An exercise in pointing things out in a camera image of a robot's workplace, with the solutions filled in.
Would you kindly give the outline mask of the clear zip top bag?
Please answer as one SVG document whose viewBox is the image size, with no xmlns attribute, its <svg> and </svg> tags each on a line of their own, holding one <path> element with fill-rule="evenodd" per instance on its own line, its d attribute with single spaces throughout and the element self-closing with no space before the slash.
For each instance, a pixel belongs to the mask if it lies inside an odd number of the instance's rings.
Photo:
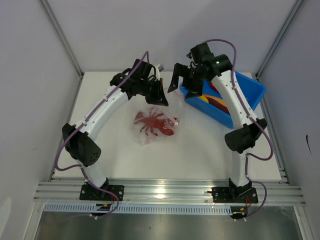
<svg viewBox="0 0 320 240">
<path fill-rule="evenodd" d="M 168 106 L 144 104 L 134 115 L 130 127 L 136 142 L 143 146 L 174 136 L 185 112 L 182 93 L 164 89 Z"/>
</svg>

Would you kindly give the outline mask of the red toy lobster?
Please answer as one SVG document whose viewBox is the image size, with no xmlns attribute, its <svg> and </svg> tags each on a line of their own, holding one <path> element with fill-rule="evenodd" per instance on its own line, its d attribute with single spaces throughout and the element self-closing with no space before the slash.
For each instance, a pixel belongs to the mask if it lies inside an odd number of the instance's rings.
<svg viewBox="0 0 320 240">
<path fill-rule="evenodd" d="M 146 111 L 140 110 L 135 115 L 133 124 L 141 125 L 139 132 L 147 137 L 172 136 L 175 134 L 179 119 L 166 116 L 159 107 L 150 107 Z"/>
</svg>

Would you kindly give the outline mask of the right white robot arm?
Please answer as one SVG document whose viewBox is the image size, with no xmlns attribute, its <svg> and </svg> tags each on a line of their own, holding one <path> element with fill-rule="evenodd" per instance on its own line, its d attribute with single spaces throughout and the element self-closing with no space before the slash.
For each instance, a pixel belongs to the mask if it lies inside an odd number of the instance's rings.
<svg viewBox="0 0 320 240">
<path fill-rule="evenodd" d="M 256 141 L 267 126 L 265 119 L 259 119 L 250 109 L 240 88 L 233 66 L 225 55 L 206 55 L 194 68 L 176 63 L 168 91 L 178 88 L 179 78 L 182 86 L 188 90 L 188 98 L 199 97 L 203 93 L 205 81 L 211 81 L 231 116 L 234 130 L 224 136 L 228 148 L 232 151 L 232 171 L 229 179 L 228 196 L 234 202 L 246 197 L 252 188 L 248 178 L 248 156 L 253 153 Z"/>
</svg>

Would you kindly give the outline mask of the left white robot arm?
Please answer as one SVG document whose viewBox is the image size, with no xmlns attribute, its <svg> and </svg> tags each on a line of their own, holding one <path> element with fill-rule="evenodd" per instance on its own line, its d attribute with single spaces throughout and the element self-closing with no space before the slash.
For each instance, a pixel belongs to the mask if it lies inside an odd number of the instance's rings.
<svg viewBox="0 0 320 240">
<path fill-rule="evenodd" d="M 136 59 L 131 68 L 111 79 L 103 97 L 90 112 L 78 122 L 62 127 L 62 146 L 93 185 L 90 192 L 97 200 L 105 199 L 109 193 L 105 185 L 108 179 L 99 164 L 102 150 L 95 142 L 100 131 L 116 111 L 137 95 L 143 96 L 147 104 L 168 106 L 160 76 L 163 69 L 161 64 Z"/>
</svg>

